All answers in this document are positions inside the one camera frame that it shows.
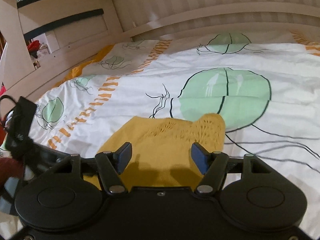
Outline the red clutter beside bed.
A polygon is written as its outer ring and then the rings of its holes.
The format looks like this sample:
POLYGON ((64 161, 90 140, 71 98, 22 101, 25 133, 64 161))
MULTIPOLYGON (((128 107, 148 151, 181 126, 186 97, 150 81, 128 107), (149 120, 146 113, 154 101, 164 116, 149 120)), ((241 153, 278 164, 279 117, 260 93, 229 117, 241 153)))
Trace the red clutter beside bed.
POLYGON ((41 43, 39 40, 31 42, 27 46, 27 50, 35 69, 40 68, 40 59, 49 55, 48 46, 45 43, 41 43))

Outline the white jellyfish print duvet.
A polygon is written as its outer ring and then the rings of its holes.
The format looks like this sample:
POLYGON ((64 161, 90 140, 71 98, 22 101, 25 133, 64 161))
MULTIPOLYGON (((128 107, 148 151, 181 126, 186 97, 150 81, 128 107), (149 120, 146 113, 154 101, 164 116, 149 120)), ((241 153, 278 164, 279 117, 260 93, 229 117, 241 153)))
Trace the white jellyfish print duvet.
POLYGON ((34 102, 29 137, 91 159, 135 116, 196 121, 218 114, 225 140, 214 152, 253 154, 302 190, 307 208, 299 226, 245 230, 196 187, 134 186, 104 193, 94 215, 65 230, 37 230, 1 212, 1 239, 319 239, 319 44, 297 33, 284 43, 262 37, 115 44, 100 62, 34 102))

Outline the yellow bed sheet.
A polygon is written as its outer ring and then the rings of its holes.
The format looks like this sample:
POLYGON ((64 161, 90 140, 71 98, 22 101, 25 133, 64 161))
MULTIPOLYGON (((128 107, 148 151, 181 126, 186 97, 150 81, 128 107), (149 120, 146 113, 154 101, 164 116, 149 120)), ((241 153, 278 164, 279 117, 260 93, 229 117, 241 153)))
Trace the yellow bed sheet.
POLYGON ((78 66, 72 68, 68 74, 58 83, 54 85, 54 88, 59 87, 61 84, 63 84, 66 81, 72 80, 76 77, 79 77, 82 74, 82 70, 89 64, 100 62, 114 47, 114 44, 110 44, 105 46, 102 50, 100 50, 92 60, 83 62, 79 64, 78 66))

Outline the beige wooden bed frame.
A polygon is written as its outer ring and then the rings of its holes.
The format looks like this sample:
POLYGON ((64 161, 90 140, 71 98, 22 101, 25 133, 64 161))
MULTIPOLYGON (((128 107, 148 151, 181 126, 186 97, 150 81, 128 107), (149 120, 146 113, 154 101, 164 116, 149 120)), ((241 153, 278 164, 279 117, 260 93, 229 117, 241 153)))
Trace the beige wooden bed frame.
POLYGON ((319 40, 319 0, 1 0, 1 84, 37 99, 108 44, 218 32, 296 30, 319 40), (27 46, 49 49, 35 69, 27 46))

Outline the mustard yellow knit garment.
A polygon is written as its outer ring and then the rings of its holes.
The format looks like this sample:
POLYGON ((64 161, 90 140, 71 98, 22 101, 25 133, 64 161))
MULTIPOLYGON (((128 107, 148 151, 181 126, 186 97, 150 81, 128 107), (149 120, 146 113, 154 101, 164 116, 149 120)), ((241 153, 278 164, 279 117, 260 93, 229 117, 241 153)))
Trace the mustard yellow knit garment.
POLYGON ((191 159, 190 149, 198 142, 208 152, 222 151, 225 122, 218 114, 205 114, 196 121, 133 117, 99 149, 116 151, 129 142, 132 158, 120 178, 130 190, 134 186, 189 186, 202 175, 191 159))

